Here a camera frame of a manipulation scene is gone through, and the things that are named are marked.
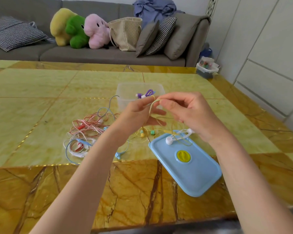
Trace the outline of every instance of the clear plastic container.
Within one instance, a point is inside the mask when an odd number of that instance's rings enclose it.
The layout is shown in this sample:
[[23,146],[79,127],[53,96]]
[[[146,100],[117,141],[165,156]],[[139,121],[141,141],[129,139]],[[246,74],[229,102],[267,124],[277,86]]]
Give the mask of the clear plastic container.
[[119,96],[119,98],[117,98],[118,109],[123,111],[128,103],[137,99],[137,93],[146,94],[148,90],[155,91],[155,96],[165,94],[163,86],[157,83],[119,83],[116,90],[116,95]]

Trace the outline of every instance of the green plush toy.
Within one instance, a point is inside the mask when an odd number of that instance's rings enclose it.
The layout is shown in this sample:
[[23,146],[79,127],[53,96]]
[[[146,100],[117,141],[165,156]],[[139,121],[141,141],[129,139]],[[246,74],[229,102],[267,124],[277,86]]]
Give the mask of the green plush toy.
[[80,15],[75,15],[67,20],[65,32],[72,36],[70,39],[72,48],[83,48],[89,43],[89,37],[84,31],[85,19]]

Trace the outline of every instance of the blue plastic lid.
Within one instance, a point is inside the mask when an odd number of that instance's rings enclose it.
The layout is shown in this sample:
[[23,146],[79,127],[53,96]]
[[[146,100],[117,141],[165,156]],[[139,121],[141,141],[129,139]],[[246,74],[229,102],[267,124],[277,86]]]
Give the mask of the blue plastic lid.
[[182,144],[185,141],[167,145],[168,136],[154,139],[150,149],[186,194],[201,196],[222,176],[219,164],[189,137],[186,140],[192,145],[187,146]]

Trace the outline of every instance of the houndstooth pillow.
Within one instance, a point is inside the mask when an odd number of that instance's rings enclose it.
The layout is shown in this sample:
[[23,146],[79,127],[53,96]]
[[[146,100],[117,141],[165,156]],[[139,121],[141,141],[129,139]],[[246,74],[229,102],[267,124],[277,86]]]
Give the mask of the houndstooth pillow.
[[0,48],[8,52],[47,39],[42,31],[12,17],[0,18]]
[[154,42],[144,53],[145,56],[155,54],[165,46],[170,35],[172,35],[172,31],[175,28],[176,20],[176,17],[170,16],[163,19],[163,21],[160,23],[160,27]]

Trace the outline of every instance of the tote bag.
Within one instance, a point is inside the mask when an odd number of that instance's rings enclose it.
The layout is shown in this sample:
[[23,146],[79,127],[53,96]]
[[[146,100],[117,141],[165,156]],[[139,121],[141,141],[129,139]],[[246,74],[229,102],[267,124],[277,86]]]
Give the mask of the tote bag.
[[108,23],[110,39],[122,51],[136,51],[141,33],[141,18],[125,17]]

